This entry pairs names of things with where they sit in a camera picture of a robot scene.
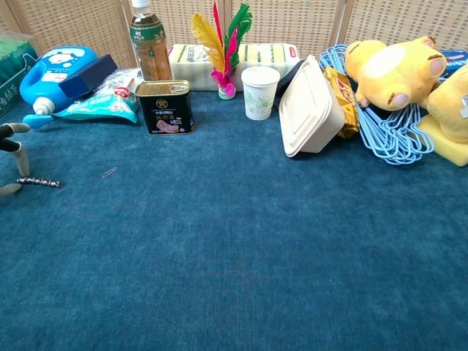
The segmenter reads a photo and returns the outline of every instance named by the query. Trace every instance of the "green tea bottle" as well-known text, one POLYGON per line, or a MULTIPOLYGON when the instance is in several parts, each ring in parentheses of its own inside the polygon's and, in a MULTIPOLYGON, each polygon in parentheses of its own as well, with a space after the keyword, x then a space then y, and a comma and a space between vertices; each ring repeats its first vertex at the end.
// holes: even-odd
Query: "green tea bottle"
POLYGON ((135 16, 130 37, 144 80, 171 80, 166 33, 161 21, 151 11, 151 0, 132 0, 135 16))

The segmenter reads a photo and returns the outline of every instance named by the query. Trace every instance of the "tissue box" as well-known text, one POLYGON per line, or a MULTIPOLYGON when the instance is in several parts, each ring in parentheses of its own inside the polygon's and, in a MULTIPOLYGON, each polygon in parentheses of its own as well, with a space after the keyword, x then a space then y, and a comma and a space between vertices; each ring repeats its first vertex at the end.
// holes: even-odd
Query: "tissue box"
POLYGON ((20 33, 0 34, 0 116, 21 101, 20 83, 37 61, 31 40, 20 33))
MULTIPOLYGON (((243 91, 241 73, 252 66, 269 66, 277 69, 283 78, 301 59, 294 45, 274 44, 241 44, 239 47, 239 64, 231 82, 237 91, 243 91)), ((218 91, 216 81, 211 77, 213 66, 208 60, 203 45, 173 45, 169 52, 170 67, 173 78, 188 80, 190 89, 195 91, 218 91)))

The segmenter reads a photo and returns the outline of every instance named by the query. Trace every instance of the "green box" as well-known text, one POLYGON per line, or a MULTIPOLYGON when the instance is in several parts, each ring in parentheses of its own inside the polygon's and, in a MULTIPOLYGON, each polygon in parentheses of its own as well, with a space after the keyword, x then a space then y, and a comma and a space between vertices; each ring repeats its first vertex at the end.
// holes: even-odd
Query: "green box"
POLYGON ((21 81, 38 60, 31 41, 25 34, 0 34, 0 117, 21 101, 21 81))

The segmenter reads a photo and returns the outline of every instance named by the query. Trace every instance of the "yellow feather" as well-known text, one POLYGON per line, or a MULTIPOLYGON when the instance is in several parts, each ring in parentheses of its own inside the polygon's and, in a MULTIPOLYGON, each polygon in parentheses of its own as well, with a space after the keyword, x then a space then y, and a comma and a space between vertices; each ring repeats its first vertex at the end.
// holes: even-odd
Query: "yellow feather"
POLYGON ((210 56, 215 70, 224 72, 224 50, 218 34, 200 13, 193 15, 192 33, 198 42, 206 47, 206 52, 210 56))

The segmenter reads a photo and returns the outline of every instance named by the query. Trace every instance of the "blue detergent bottle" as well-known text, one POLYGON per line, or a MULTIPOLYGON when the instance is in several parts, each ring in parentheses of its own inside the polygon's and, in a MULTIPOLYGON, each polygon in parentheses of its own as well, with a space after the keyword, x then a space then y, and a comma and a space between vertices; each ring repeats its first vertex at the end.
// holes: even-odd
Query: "blue detergent bottle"
POLYGON ((84 46, 60 46, 49 51, 21 82, 22 98, 38 115, 69 107, 78 97, 67 97, 59 83, 97 59, 98 55, 84 46))

